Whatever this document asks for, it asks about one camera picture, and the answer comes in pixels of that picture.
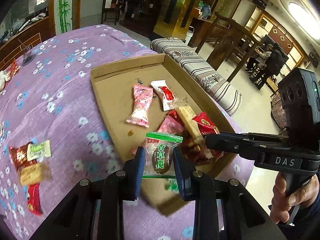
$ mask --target cardboard tray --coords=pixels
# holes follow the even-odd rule
[[[206,112],[220,131],[234,133],[209,95],[168,55],[154,54],[112,62],[92,69],[90,75],[103,121],[124,162],[133,158],[131,149],[142,145],[146,133],[156,131],[167,114],[158,96],[154,96],[148,111],[149,128],[125,122],[133,110],[133,85],[137,83],[150,86],[153,80],[166,80],[175,96],[188,98],[188,104],[196,114]],[[235,154],[225,153],[216,163],[197,169],[215,178],[234,157]],[[154,208],[168,216],[186,202],[179,194],[166,191],[166,183],[166,179],[143,179],[141,190]]]

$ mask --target purple tablecloth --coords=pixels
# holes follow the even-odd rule
[[[0,213],[7,217],[5,222],[17,239],[29,239],[80,179],[104,179],[121,168],[96,105],[90,70],[108,62],[155,53],[107,25],[59,35],[39,44],[33,52],[36,58],[21,67],[0,94],[0,123],[5,134],[0,147]],[[36,216],[27,209],[27,188],[18,184],[8,147],[47,139],[51,141],[52,157],[44,161],[53,179],[40,184],[43,215]],[[252,167],[252,162],[236,157],[219,178],[237,178],[246,184]],[[141,198],[126,202],[125,237],[191,239],[193,215],[194,203],[164,217]]]

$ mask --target person's hand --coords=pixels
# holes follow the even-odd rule
[[[319,192],[319,180],[317,175],[314,175],[307,185],[288,197],[285,195],[285,188],[285,179],[279,172],[273,187],[272,209],[270,212],[270,217],[276,224],[279,221],[285,223],[289,220],[288,211],[292,206],[300,204],[301,208],[306,208],[314,203]]]

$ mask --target striped sofa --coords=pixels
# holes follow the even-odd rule
[[[239,91],[182,40],[156,39],[151,42],[150,47],[153,51],[166,53],[174,59],[230,116],[238,110],[242,102]]]

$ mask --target green candy packet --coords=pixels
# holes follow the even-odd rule
[[[175,179],[172,151],[180,143],[182,137],[172,134],[149,132],[146,134],[146,161],[143,178]]]

